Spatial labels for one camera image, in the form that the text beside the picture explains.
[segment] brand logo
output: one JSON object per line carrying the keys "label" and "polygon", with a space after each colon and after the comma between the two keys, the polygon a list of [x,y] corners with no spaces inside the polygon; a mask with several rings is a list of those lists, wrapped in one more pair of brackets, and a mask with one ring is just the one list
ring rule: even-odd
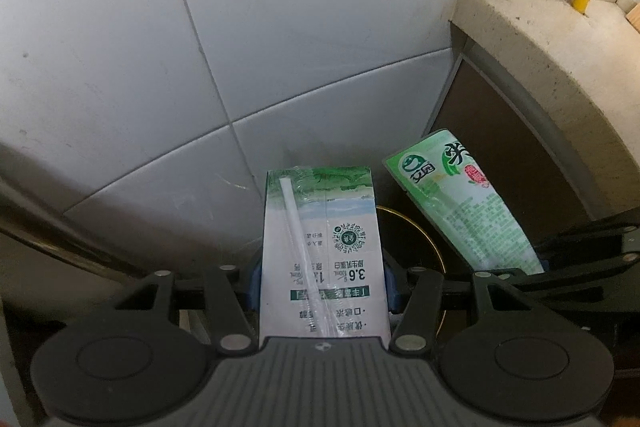
{"label": "brand logo", "polygon": [[358,251],[366,238],[367,234],[360,225],[347,223],[334,228],[334,247],[342,253]]}
{"label": "brand logo", "polygon": [[399,168],[404,175],[417,184],[422,178],[431,172],[435,172],[433,163],[427,161],[419,154],[409,153],[400,160]]}

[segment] small white logo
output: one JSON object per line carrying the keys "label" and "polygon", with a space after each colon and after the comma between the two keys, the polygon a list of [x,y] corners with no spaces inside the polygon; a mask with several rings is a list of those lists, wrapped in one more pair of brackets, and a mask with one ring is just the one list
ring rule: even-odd
{"label": "small white logo", "polygon": [[331,344],[329,344],[328,342],[321,342],[317,343],[314,347],[318,351],[328,351],[329,349],[331,349]]}

